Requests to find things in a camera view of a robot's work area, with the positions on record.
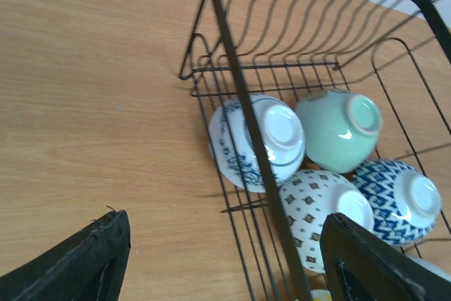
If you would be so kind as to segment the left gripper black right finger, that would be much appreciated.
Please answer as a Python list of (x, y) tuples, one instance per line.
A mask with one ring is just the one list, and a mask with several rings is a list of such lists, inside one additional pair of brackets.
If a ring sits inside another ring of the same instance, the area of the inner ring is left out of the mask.
[(320, 239), (333, 300), (449, 300), (450, 282), (378, 239), (341, 213)]

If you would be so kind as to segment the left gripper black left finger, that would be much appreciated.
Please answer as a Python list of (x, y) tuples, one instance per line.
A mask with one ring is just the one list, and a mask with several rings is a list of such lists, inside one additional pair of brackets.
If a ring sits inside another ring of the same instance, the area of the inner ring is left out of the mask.
[(127, 212), (110, 211), (1, 276), (1, 299), (117, 300), (130, 249)]

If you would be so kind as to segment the white yellow bowl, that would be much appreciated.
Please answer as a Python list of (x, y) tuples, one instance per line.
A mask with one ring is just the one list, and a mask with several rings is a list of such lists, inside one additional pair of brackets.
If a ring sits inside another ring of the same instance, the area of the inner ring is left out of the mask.
[(313, 301), (332, 301), (333, 298), (329, 290), (315, 289), (311, 290), (311, 297)]

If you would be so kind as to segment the red patterned bowl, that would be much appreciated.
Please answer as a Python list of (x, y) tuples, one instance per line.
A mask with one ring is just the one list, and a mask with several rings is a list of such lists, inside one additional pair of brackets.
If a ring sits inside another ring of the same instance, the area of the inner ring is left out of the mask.
[(412, 165), (366, 160), (355, 168), (352, 182), (373, 209), (373, 234), (389, 245), (410, 245), (432, 232), (442, 208), (441, 194)]

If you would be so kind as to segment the pink patterned bowl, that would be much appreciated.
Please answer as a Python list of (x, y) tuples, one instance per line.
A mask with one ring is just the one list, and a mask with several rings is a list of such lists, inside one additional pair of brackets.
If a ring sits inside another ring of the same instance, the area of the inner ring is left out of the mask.
[(279, 194), (302, 265), (318, 274), (325, 272), (320, 238), (329, 214), (342, 213), (373, 230), (369, 201), (340, 174), (302, 169), (285, 182)]

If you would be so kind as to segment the celadon green bowl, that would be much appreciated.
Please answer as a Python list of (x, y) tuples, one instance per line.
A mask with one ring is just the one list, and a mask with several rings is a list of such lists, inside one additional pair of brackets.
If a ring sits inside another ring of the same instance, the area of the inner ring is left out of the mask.
[(336, 173), (349, 173), (366, 160), (383, 127), (375, 101), (341, 89), (310, 92), (298, 101), (295, 113), (304, 128), (306, 156)]

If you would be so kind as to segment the blue floral bowl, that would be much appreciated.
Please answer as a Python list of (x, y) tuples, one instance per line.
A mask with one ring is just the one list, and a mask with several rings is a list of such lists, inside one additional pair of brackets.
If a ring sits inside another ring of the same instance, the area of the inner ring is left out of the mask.
[[(306, 152), (304, 128), (297, 114), (282, 100), (258, 93), (249, 96), (277, 186), (299, 169)], [(229, 99), (212, 115), (209, 149), (221, 174), (233, 185), (265, 193), (263, 177), (247, 121), (238, 98)]]

